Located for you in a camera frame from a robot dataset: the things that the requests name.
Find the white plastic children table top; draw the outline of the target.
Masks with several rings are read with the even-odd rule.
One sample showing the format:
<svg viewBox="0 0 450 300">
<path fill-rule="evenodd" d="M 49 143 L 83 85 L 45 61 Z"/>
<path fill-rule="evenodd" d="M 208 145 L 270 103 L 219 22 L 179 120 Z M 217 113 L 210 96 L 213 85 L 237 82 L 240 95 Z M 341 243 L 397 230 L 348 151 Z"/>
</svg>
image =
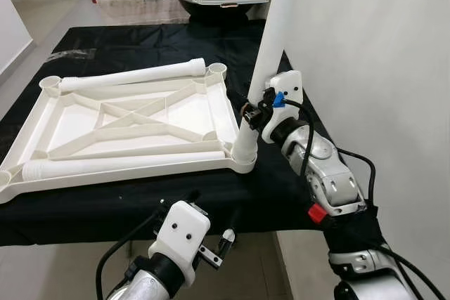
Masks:
<svg viewBox="0 0 450 300">
<path fill-rule="evenodd" d="M 64 77 L 39 81 L 25 123 L 0 163 L 0 204 L 22 194 L 128 179 L 231 169 L 239 124 L 225 82 L 223 63 L 206 65 L 199 77 L 61 91 Z M 31 161 L 67 161 L 187 152 L 225 152 L 224 159 L 173 163 L 98 174 L 23 181 Z"/>
</svg>

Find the black tablecloth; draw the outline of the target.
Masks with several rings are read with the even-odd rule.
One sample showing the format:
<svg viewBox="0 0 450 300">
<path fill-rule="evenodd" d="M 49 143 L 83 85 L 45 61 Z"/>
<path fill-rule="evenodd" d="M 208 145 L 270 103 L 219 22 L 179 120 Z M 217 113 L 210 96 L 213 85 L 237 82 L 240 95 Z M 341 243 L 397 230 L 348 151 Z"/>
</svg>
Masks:
<svg viewBox="0 0 450 300">
<path fill-rule="evenodd" d="M 224 63 L 228 95 L 239 111 L 250 85 L 264 32 L 263 20 L 241 26 L 163 24 L 71 27 L 51 52 L 95 48 L 91 60 L 48 57 L 13 96 L 0 118 L 0 162 L 39 97 L 39 80 L 49 75 L 94 76 L 171 65 L 194 58 Z M 25 193 L 0 204 L 0 246 L 117 241 L 160 206 L 162 200 L 199 190 L 198 204 L 211 216 L 213 232 L 225 229 L 229 214 L 243 210 L 239 233 L 312 230 L 301 210 L 301 183 L 274 145 L 260 143 L 249 174 L 231 169 L 200 171 L 100 185 Z"/>
</svg>

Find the black wok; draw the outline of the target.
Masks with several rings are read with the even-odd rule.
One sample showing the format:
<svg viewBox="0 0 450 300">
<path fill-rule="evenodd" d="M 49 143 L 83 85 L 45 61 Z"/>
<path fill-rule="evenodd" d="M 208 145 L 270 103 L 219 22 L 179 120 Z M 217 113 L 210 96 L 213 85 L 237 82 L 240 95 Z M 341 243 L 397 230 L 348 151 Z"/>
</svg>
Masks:
<svg viewBox="0 0 450 300">
<path fill-rule="evenodd" d="M 208 26 L 234 26 L 248 21 L 248 11 L 269 0 L 178 0 L 189 21 Z"/>
</svg>

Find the patterned bench cloth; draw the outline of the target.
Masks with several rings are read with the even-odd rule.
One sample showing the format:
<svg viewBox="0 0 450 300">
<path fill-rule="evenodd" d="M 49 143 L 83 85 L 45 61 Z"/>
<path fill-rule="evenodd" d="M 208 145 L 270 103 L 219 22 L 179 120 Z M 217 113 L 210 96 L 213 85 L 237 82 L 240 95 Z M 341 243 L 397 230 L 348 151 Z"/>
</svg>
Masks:
<svg viewBox="0 0 450 300">
<path fill-rule="evenodd" d="M 178 0 L 92 0 L 107 26 L 187 23 L 189 14 Z"/>
</svg>

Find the clear tape strip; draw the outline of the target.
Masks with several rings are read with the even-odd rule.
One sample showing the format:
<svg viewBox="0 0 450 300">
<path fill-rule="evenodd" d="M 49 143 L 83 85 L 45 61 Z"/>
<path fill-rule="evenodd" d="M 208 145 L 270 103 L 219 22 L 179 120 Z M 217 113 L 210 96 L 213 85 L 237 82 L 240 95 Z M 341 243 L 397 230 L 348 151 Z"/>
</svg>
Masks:
<svg viewBox="0 0 450 300">
<path fill-rule="evenodd" d="M 81 60 L 91 60 L 94 58 L 94 55 L 96 55 L 95 48 L 72 49 L 56 53 L 56 56 L 58 57 L 67 57 Z"/>
</svg>

